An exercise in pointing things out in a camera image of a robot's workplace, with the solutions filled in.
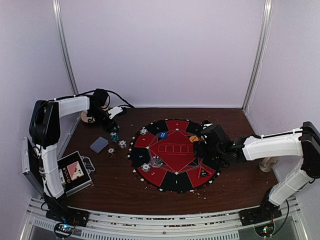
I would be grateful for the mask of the orange big blind button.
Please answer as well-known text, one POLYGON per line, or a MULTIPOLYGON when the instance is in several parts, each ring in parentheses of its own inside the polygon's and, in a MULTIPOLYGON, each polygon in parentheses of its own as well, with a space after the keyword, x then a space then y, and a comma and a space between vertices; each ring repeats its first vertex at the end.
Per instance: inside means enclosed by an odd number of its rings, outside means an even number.
POLYGON ((189 137, 191 143, 198 142, 199 138, 196 135, 192 135, 189 137))

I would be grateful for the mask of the blue white poker chip stack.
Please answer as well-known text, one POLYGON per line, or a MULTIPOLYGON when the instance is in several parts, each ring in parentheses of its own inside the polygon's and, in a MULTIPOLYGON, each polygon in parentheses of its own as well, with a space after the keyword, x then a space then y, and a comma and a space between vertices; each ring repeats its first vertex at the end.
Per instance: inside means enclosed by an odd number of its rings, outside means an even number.
POLYGON ((127 142, 125 140, 120 140, 118 146, 120 149, 125 149, 127 147, 127 142))

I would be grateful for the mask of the black triangle all-in marker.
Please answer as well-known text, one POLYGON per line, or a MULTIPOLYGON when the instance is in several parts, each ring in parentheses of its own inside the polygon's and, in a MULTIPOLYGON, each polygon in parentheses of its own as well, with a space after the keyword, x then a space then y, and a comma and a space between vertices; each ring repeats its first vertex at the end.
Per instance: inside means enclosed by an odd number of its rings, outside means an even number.
POLYGON ((198 173, 198 178, 204 178, 204 177, 207 177, 207 176, 210 176, 212 173, 205 170, 203 167, 201 167, 199 169, 199 173, 198 173))

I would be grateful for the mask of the blue small blind button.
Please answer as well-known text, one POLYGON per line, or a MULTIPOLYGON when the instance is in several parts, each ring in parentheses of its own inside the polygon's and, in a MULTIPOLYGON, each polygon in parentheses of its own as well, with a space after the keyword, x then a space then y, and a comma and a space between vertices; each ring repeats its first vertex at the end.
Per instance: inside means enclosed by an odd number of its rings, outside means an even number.
POLYGON ((168 134, 167 134, 166 132, 160 132, 160 133, 158 134, 158 137, 159 137, 160 139, 165 139, 165 138, 168 137, 168 134))

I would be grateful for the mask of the clear acrylic dealer button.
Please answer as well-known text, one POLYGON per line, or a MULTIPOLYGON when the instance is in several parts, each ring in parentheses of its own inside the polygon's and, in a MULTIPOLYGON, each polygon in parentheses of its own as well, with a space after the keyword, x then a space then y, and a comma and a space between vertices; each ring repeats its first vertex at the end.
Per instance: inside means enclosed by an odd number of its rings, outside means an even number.
POLYGON ((163 160, 158 155, 155 155, 150 159, 149 164, 153 168, 160 168, 163 165, 163 160))

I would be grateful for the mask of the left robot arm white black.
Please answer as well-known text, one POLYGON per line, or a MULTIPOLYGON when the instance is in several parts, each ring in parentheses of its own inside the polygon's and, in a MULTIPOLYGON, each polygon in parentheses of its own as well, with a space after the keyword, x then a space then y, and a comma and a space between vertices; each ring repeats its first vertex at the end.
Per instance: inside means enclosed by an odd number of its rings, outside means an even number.
POLYGON ((122 105, 104 110, 111 90, 95 90, 58 97, 50 100, 37 100, 33 107, 29 124, 29 134, 35 146, 39 161, 39 173, 43 182, 43 197, 48 206, 46 217, 62 223, 79 224, 82 213, 74 213, 66 204, 66 193, 60 181, 57 147, 61 136, 60 120, 65 116, 86 111, 107 133, 119 131, 115 117, 133 108, 127 100, 122 105))

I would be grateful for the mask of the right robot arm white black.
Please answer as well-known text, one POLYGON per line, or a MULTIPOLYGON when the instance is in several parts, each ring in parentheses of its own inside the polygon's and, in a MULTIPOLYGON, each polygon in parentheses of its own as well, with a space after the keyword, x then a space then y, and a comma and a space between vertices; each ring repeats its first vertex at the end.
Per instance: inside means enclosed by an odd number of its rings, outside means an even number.
POLYGON ((194 155, 212 163, 246 163, 260 160, 272 167, 283 157, 299 162, 284 180, 268 189, 260 205, 239 212, 243 226, 280 217, 280 206, 309 182, 320 177, 320 132, 310 121, 291 131, 237 137, 231 140, 219 124, 202 122, 199 140, 193 142, 194 155))

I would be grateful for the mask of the green poker chip stack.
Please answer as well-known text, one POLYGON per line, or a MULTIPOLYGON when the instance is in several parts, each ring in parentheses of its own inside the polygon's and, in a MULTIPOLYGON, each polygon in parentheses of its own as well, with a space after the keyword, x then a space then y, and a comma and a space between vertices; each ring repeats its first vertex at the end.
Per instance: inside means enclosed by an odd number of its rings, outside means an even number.
POLYGON ((116 143, 119 141, 119 134, 117 132, 111 132, 109 135, 112 142, 116 143))

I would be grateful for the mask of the blue playing card deck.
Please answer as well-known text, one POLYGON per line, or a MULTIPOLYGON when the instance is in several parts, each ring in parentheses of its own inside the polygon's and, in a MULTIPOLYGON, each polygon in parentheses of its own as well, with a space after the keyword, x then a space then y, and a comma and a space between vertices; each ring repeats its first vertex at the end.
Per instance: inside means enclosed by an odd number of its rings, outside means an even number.
POLYGON ((109 144, 109 141, 103 137, 99 137, 97 140, 95 140, 91 145, 90 149, 94 151, 95 153, 101 152, 107 145, 109 144))

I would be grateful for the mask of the round wooden plate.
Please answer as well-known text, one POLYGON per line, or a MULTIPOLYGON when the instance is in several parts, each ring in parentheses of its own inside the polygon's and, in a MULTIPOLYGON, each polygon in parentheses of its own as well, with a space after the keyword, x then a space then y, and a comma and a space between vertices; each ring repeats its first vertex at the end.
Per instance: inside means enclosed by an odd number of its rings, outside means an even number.
POLYGON ((80 118, 85 123, 101 123, 107 115, 109 105, 107 103, 100 105, 91 100, 89 102, 89 109, 84 110, 80 114, 80 118))

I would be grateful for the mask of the brown poker chip stack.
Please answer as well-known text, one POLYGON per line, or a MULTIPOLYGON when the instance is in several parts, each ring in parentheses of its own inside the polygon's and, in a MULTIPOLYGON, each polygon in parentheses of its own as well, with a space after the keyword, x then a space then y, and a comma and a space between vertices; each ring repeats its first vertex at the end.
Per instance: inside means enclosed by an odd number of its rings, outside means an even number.
POLYGON ((113 147, 110 147, 108 150, 107 150, 107 153, 108 153, 108 156, 110 158, 115 158, 116 157, 116 150, 113 148, 113 147))

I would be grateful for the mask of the round red black poker mat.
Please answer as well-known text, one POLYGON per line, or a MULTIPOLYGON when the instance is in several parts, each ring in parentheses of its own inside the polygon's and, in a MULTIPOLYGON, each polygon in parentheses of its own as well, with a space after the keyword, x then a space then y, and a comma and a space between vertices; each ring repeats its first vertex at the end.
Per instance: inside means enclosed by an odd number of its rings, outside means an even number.
POLYGON ((225 166, 219 156, 194 156, 193 142, 190 142, 189 137, 197 136, 200 139, 201 125, 197 122, 188 119, 162 119, 142 128, 132 137, 127 158, 132 171, 140 180, 161 192, 186 193, 200 189, 212 184, 225 166), (148 130, 146 135, 140 134, 142 128, 148 130), (159 138, 160 132, 166 132, 167 138, 159 138), (142 164, 150 164, 153 156, 162 158, 163 165, 143 172, 142 164), (198 178, 201 167, 211 175, 198 178))

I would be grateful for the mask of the aluminium poker case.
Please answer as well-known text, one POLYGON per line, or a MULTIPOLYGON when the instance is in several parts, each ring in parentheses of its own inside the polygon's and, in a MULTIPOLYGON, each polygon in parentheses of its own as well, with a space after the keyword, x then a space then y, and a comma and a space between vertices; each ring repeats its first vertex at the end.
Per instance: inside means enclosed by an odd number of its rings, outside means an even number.
MULTIPOLYGON (((49 184, 39 172, 39 160, 35 150, 27 137, 21 140, 21 163, 22 173, 31 185, 41 194, 53 195, 48 192, 49 184)), ((73 195, 93 184, 90 170, 86 168, 84 158, 78 151, 75 151, 57 161, 58 179, 61 187, 67 196, 73 195)))

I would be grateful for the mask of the cream ceramic mug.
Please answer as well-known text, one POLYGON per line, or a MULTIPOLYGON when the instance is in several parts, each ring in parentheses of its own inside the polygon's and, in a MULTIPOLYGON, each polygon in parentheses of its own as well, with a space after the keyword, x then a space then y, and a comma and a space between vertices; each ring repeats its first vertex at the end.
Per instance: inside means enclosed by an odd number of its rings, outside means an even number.
POLYGON ((269 173, 278 162, 278 157, 265 157, 260 161, 259 168, 264 173, 269 173))

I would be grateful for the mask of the front aluminium rail base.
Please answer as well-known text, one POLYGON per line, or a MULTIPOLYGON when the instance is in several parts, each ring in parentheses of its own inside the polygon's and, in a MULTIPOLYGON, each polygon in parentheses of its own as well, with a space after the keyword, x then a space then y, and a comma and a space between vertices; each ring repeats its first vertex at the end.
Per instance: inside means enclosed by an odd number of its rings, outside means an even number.
POLYGON ((262 240, 264 226, 275 228, 272 240, 308 240, 295 199, 281 206, 282 216, 244 226, 238 210, 185 215, 135 215, 89 212, 85 227, 76 226, 70 240, 262 240))

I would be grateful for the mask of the right aluminium frame post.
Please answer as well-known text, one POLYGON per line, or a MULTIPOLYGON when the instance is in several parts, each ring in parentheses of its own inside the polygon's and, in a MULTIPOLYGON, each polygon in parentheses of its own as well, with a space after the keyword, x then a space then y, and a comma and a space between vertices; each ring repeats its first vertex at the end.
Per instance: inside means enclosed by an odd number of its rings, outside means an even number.
POLYGON ((251 104, 251 100, 255 93, 255 87, 258 82, 262 59, 267 46, 268 35, 270 31, 272 9, 273 0, 265 0, 256 54, 253 62, 252 71, 250 74, 249 84, 241 108, 244 113, 247 113, 249 111, 249 106, 251 104))

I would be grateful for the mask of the aluminium frame post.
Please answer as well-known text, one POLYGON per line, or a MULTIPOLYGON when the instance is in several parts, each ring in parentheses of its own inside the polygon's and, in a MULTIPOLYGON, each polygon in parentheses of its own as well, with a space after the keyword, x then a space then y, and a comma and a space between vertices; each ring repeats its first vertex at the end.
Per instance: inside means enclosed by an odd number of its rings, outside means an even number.
POLYGON ((76 95, 79 93, 79 90, 75 81, 72 63, 71 63, 70 55, 68 51, 67 39, 66 39, 66 34, 64 30, 64 24, 63 24, 63 17, 61 12, 61 3, 59 0, 53 0, 52 6, 53 6, 53 15, 55 18, 61 51, 62 51, 62 58, 64 61, 64 66, 66 69, 68 81, 69 81, 72 93, 76 95))
POLYGON ((249 84, 241 108, 244 113, 247 113, 249 111, 249 106, 251 104, 251 100, 255 93, 255 87, 258 82, 262 59, 267 46, 268 35, 270 31, 272 9, 273 0, 265 0, 256 54, 253 62, 252 71, 250 74, 249 84))

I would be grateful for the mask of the left aluminium frame post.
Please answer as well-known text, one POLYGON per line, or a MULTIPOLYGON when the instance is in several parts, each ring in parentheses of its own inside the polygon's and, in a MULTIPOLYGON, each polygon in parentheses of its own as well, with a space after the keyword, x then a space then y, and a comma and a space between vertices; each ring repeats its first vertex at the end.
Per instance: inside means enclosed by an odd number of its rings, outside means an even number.
POLYGON ((55 18, 61 51, 62 51, 62 58, 64 61, 64 66, 66 69, 68 81, 69 81, 72 93, 76 95, 79 93, 79 90, 75 81, 72 63, 71 63, 70 55, 68 51, 67 39, 66 39, 66 34, 64 30, 64 24, 63 24, 63 17, 61 12, 61 3, 59 0, 53 0, 52 6, 53 6, 53 15, 55 18))

